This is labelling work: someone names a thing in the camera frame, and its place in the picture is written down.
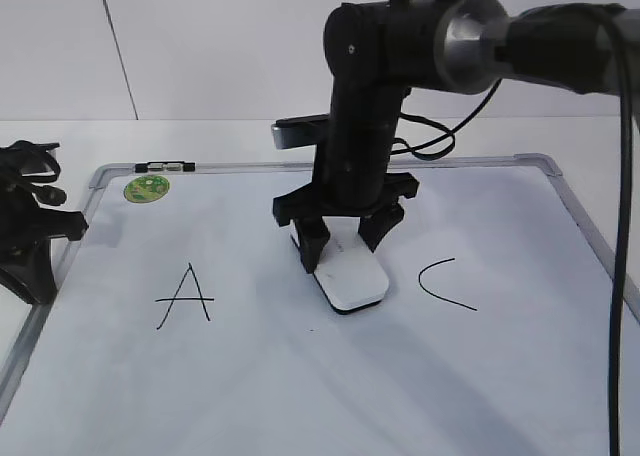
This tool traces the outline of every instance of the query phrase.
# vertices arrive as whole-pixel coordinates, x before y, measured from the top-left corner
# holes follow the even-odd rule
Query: white surface
[[[340,3],[380,0],[109,0],[142,119],[272,119],[329,109],[322,34]],[[500,0],[511,14],[563,2]],[[466,116],[474,98],[415,90],[405,109]],[[615,99],[505,83],[489,116],[616,114]]]
[[[102,0],[0,0],[0,119],[129,119]]]
[[[172,176],[147,205],[124,199],[130,177],[115,180],[0,454],[605,454],[611,282],[547,178],[414,174],[422,191],[378,252],[392,290],[347,317],[270,215],[273,193],[310,173]],[[451,256],[423,281],[477,313],[417,284]],[[158,331],[168,303],[154,300],[188,261],[212,321],[181,302]],[[188,280],[181,296],[196,294]],[[625,323],[625,454],[638,454],[640,327]]]
[[[358,219],[324,219],[331,238],[313,274],[331,306],[339,311],[354,311],[382,301],[389,289],[389,278],[358,235]],[[295,226],[289,227],[299,245]]]
[[[66,209],[80,207],[91,175],[98,166],[115,161],[175,160],[212,163],[311,161],[307,149],[276,151],[272,121],[75,121],[0,122],[3,146],[16,139],[59,141],[61,187],[67,190]],[[616,117],[477,119],[458,139],[454,156],[495,156],[541,152],[552,156],[609,245],[615,243],[618,182],[619,122]],[[436,133],[401,123],[398,134],[417,143]],[[640,170],[636,137],[635,170]],[[629,273],[640,281],[640,185],[634,189]],[[0,328],[13,334],[28,307],[0,288]],[[0,338],[0,358],[12,339]]]

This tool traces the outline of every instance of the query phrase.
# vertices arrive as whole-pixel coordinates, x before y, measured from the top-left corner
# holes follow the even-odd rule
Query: black marker writing
[[[455,305],[457,305],[457,306],[462,306],[463,308],[470,309],[471,311],[477,311],[477,309],[476,309],[476,308],[474,308],[473,306],[467,306],[466,304],[462,304],[462,303],[459,303],[459,302],[457,302],[457,301],[452,301],[451,299],[447,299],[447,298],[443,298],[442,296],[438,296],[436,293],[434,293],[434,292],[432,292],[432,291],[429,291],[427,288],[425,288],[425,287],[422,285],[422,280],[421,280],[421,278],[422,278],[422,275],[423,275],[427,270],[429,270],[429,269],[431,269],[431,268],[433,268],[433,267],[435,267],[435,266],[438,266],[438,265],[440,265],[440,264],[450,263],[451,261],[455,261],[455,260],[456,260],[456,258],[449,258],[449,259],[443,259],[442,261],[438,261],[437,263],[430,264],[429,266],[427,266],[426,268],[424,268],[422,271],[420,271],[420,274],[418,274],[418,284],[419,284],[419,285],[420,285],[420,287],[424,290],[424,292],[425,292],[425,293],[430,294],[430,295],[431,295],[431,296],[433,296],[434,298],[438,298],[438,299],[440,299],[440,300],[442,300],[442,301],[446,301],[447,303],[455,304]]]
[[[178,298],[178,293],[180,292],[180,289],[182,289],[184,280],[187,279],[187,275],[189,273],[191,273],[191,276],[193,277],[193,281],[196,283],[196,288],[198,288],[199,297],[198,298]],[[205,301],[215,301],[215,299],[202,297],[202,289],[200,289],[200,282],[198,281],[198,276],[196,276],[196,272],[193,270],[193,266],[191,266],[191,263],[189,263],[189,267],[184,272],[184,275],[180,280],[180,284],[178,285],[178,289],[176,289],[176,292],[174,293],[173,298],[156,299],[156,303],[166,302],[166,301],[170,301],[169,307],[167,308],[167,312],[165,313],[164,318],[162,318],[160,325],[156,329],[162,328],[164,323],[167,321],[167,318],[169,317],[171,308],[173,308],[173,303],[175,303],[176,301],[200,301],[202,303],[202,310],[204,311],[204,315],[207,318],[207,321],[211,321],[211,318],[209,317],[209,311],[207,311],[207,305],[205,304]]]

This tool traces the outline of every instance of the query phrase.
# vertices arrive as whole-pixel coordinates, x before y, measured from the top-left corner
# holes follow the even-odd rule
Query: black device
[[[391,154],[438,159],[495,93],[501,79],[561,87],[578,94],[620,96],[621,184],[609,337],[610,455],[620,454],[620,334],[631,221],[633,118],[640,126],[640,10],[618,4],[540,7],[510,17],[497,0],[388,0],[344,3],[324,31],[334,76],[330,112],[276,121],[276,147],[315,144],[312,181],[274,199],[280,226],[293,221],[301,260],[315,270],[330,235],[323,216],[360,218],[359,234],[374,251],[404,215],[401,196],[416,194],[407,173],[388,174]],[[411,88],[487,98],[451,130],[404,115]],[[422,122],[443,135],[418,147],[395,138],[398,119]],[[451,138],[440,152],[418,150]],[[393,151],[394,143],[406,149]]]
[[[50,183],[60,175],[51,152],[57,143],[17,141],[0,148],[0,284],[28,304],[48,304],[57,293],[51,239],[78,241],[87,229],[80,212],[60,206],[65,192]]]

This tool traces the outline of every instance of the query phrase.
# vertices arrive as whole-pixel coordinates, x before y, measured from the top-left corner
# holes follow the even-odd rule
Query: white wall
[[[132,117],[102,0],[0,0],[0,119]]]
[[[272,119],[328,109],[322,50],[330,11],[342,1],[109,0],[141,118]],[[501,0],[510,12],[579,0]],[[621,2],[638,0],[582,0]],[[406,109],[462,116],[477,99],[415,92]],[[604,96],[506,84],[486,115],[615,114]]]
[[[328,109],[322,50],[342,1],[108,0],[143,119],[273,119]],[[501,0],[512,13],[567,1]],[[477,98],[416,91],[405,109],[466,114]],[[485,115],[615,114],[604,96],[505,84]],[[130,119],[102,0],[0,0],[0,119]]]

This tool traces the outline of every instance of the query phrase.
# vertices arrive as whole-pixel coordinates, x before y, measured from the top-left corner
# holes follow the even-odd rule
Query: whiteboard frame
[[[140,174],[136,172],[136,166],[153,165],[154,174],[175,174],[182,170],[176,163],[116,163],[108,164],[97,169],[94,173],[83,203],[82,213],[89,224],[96,213],[102,195],[114,178]],[[575,194],[567,184],[562,171],[555,161],[544,154],[526,153],[516,154],[510,157],[481,157],[481,158],[451,158],[433,162],[399,161],[390,164],[391,170],[411,170],[412,168],[469,168],[469,167],[511,167],[533,166],[540,169],[549,179],[549,182],[560,197],[567,211],[580,228],[585,239],[591,246],[596,257],[602,264],[610,278],[614,272],[614,251],[598,231],[586,210],[580,204]],[[310,171],[311,163],[280,163],[280,164],[196,164],[195,172],[191,174],[216,174],[216,173],[250,173],[250,172],[299,172]],[[54,257],[54,275],[58,287],[66,277],[81,242],[68,242],[57,257]],[[629,275],[625,287],[625,300],[638,324],[640,324],[640,291]],[[49,316],[52,304],[33,306],[27,316],[9,354],[0,370],[0,425],[9,410],[13,396],[18,390],[22,375],[29,365],[29,359],[38,342],[42,328]]]

